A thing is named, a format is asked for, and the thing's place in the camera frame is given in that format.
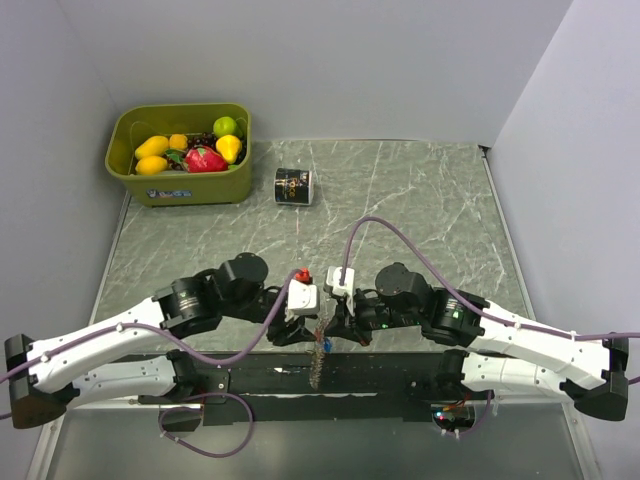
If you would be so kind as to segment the large silver keyring with rings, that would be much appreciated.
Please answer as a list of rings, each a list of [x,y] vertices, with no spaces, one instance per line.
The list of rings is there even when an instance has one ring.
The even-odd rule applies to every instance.
[[[309,384],[313,390],[318,390],[320,387],[324,360],[332,349],[331,340],[326,334],[328,326],[329,320],[321,319],[314,330],[314,344],[311,350],[311,370],[309,374]]]

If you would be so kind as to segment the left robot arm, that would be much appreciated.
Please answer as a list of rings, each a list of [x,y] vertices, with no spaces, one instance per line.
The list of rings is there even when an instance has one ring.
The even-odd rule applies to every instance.
[[[259,256],[244,252],[217,268],[179,278],[126,311],[75,332],[4,343],[7,418],[16,429],[49,423],[69,409],[128,395],[185,402],[198,388],[191,359],[203,355],[185,338],[215,330],[225,317],[260,325],[278,346],[313,339],[304,326],[319,312],[319,291],[306,269],[280,287]]]

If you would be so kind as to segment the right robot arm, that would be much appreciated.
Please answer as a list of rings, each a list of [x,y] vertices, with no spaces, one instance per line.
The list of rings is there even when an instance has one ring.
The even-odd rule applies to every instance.
[[[368,290],[356,287],[353,269],[331,266],[324,289],[336,302],[328,337],[367,346],[375,331],[417,327],[445,346],[436,378],[448,398],[491,391],[570,402],[599,420],[626,417],[625,339],[581,341],[482,297],[433,287],[399,262],[382,269]]]

